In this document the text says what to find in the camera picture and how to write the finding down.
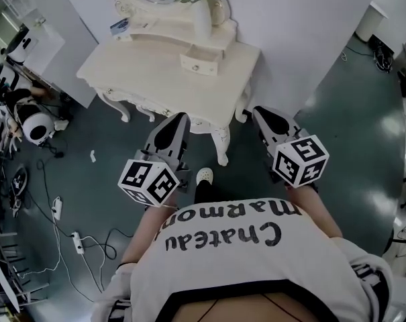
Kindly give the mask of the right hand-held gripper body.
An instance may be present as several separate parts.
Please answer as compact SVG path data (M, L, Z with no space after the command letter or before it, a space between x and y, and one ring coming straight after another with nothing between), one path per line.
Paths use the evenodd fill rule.
M293 188L311 184L322 175L329 153L316 135L276 145L271 170Z

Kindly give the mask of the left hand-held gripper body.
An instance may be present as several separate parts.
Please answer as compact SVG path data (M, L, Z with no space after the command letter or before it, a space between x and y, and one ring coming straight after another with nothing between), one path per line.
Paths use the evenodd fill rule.
M175 191L186 192L191 170L181 160L147 152L145 146L129 159L118 180L118 187L135 202L160 207Z

